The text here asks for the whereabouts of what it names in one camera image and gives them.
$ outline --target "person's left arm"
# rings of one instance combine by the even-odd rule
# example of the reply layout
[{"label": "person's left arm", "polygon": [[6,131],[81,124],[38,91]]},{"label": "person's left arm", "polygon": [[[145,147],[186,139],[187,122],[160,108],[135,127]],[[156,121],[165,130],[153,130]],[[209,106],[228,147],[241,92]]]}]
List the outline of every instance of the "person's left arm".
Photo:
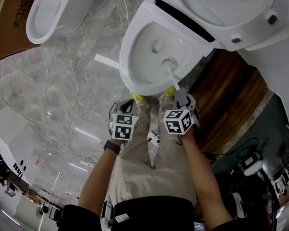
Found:
[{"label": "person's left arm", "polygon": [[[118,146],[122,145],[122,141],[111,140],[111,142]],[[98,216],[101,215],[116,158],[115,152],[105,149],[83,186],[78,206],[90,210]]]}]

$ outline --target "white tag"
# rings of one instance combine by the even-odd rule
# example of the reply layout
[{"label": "white tag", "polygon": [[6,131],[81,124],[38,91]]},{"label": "white tag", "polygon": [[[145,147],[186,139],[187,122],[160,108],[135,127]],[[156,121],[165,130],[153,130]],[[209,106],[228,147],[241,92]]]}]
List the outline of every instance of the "white tag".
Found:
[{"label": "white tag", "polygon": [[130,217],[127,214],[123,214],[116,217],[118,223],[129,220]]}]

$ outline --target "white toilet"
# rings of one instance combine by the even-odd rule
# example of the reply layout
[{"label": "white toilet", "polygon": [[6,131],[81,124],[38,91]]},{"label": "white toilet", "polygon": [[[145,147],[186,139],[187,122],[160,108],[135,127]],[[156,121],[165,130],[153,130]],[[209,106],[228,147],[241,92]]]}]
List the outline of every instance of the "white toilet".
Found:
[{"label": "white toilet", "polygon": [[289,0],[145,0],[123,39],[120,74],[131,92],[173,85],[166,58],[184,78],[214,48],[254,50],[289,37]]},{"label": "white toilet", "polygon": [[94,0],[34,0],[26,23],[26,34],[34,44],[52,35],[76,31]]}]

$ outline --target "brown cardboard box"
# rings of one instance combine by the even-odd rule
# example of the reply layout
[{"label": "brown cardboard box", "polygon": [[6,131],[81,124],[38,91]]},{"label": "brown cardboard box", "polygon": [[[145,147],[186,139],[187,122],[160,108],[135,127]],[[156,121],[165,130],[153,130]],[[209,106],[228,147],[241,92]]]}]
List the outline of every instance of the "brown cardboard box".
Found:
[{"label": "brown cardboard box", "polygon": [[39,45],[26,35],[26,20],[34,0],[0,0],[0,59]]}]

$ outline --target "marker cube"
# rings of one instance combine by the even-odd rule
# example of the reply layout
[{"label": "marker cube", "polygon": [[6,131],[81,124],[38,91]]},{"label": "marker cube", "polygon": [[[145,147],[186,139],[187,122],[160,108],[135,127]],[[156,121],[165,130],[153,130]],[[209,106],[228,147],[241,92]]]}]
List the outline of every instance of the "marker cube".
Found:
[{"label": "marker cube", "polygon": [[116,140],[131,141],[138,116],[112,114],[112,135]]},{"label": "marker cube", "polygon": [[169,134],[184,135],[194,124],[189,110],[167,110],[164,123]]}]

